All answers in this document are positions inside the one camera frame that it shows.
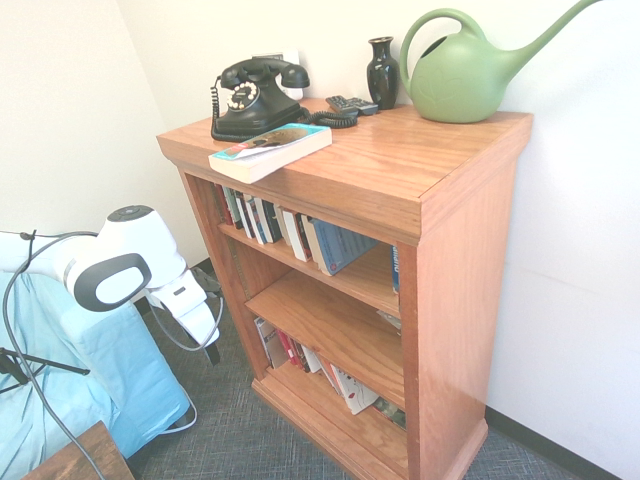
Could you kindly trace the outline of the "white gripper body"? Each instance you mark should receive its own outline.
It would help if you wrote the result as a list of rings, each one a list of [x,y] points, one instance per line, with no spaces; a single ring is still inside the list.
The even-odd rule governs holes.
[[[163,287],[149,288],[148,299],[168,310],[200,347],[209,347],[219,338],[219,317],[207,305],[206,292],[190,270]]]

